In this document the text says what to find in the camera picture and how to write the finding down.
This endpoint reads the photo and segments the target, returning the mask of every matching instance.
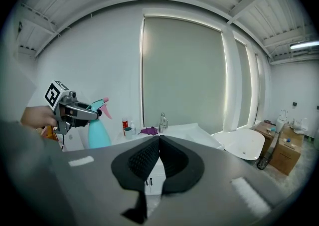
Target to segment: human hand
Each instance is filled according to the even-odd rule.
[[[21,123],[32,128],[57,126],[53,111],[49,106],[26,107],[21,118]]]

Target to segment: cardboard box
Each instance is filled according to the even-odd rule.
[[[263,157],[266,154],[266,152],[268,151],[268,149],[269,149],[269,147],[274,139],[275,132],[270,132],[270,135],[269,135],[267,128],[271,129],[271,128],[275,128],[275,126],[271,125],[269,123],[261,122],[255,128],[255,131],[259,132],[260,134],[262,134],[265,137],[264,146],[263,146],[263,149],[261,150],[261,153],[260,153],[261,157]]]
[[[290,138],[290,142],[284,141],[284,138]],[[296,165],[303,144],[304,135],[296,134],[293,129],[285,125],[279,134],[270,165],[277,168],[285,175],[289,175]]]

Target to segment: blue object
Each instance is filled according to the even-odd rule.
[[[97,112],[98,109],[100,109],[102,112],[104,112],[110,119],[111,116],[109,112],[106,109],[106,104],[109,99],[104,98],[101,100],[98,100],[91,105],[88,106],[87,109],[90,109],[94,112]],[[103,123],[100,121],[100,119],[97,120],[91,120],[89,124],[89,147],[90,149],[94,148],[102,148],[107,147],[111,145],[111,140],[109,137],[108,132],[106,131]]]

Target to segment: spray bottle head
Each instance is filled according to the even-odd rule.
[[[106,108],[106,102],[109,101],[108,97],[105,97],[103,99],[100,99],[98,101],[95,101],[94,103],[92,103],[91,105],[88,106],[88,109],[97,112],[98,109],[100,109],[102,112],[105,113],[105,115],[112,119],[111,115],[108,112],[108,109]]]

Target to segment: ceiling light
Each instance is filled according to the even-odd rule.
[[[317,46],[317,45],[319,45],[319,40],[307,41],[307,42],[301,42],[301,43],[290,45],[290,49],[311,47],[311,46]]]

